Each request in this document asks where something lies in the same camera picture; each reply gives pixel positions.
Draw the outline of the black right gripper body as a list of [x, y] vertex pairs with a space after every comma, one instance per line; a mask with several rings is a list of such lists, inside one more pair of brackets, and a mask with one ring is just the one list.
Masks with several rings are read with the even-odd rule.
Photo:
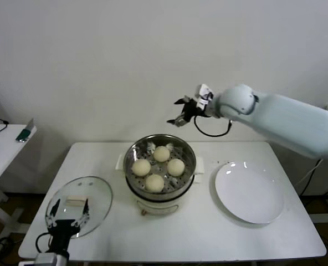
[[197, 102], [194, 99], [191, 99], [189, 103], [183, 105], [181, 116], [183, 116], [187, 122], [190, 122], [191, 118], [196, 116], [208, 117], [202, 109], [197, 107]]

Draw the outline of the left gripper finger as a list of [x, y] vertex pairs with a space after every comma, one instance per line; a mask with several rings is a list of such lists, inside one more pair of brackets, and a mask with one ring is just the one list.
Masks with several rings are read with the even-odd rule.
[[85, 204], [84, 204], [84, 208], [83, 208], [83, 212], [80, 216], [80, 218], [76, 219], [73, 223], [72, 226], [82, 229], [87, 222], [90, 219], [90, 214], [89, 214], [89, 204], [88, 204], [88, 199], [86, 199]]
[[46, 225], [48, 228], [56, 226], [56, 220], [58, 218], [58, 209], [60, 206], [61, 199], [57, 199], [49, 211], [46, 212]]

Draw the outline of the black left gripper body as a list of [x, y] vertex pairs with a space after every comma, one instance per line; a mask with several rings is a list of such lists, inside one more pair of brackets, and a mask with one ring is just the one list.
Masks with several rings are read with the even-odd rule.
[[74, 219], [56, 220], [48, 227], [48, 232], [52, 236], [49, 247], [50, 252], [67, 252], [70, 239], [80, 232], [80, 226]]

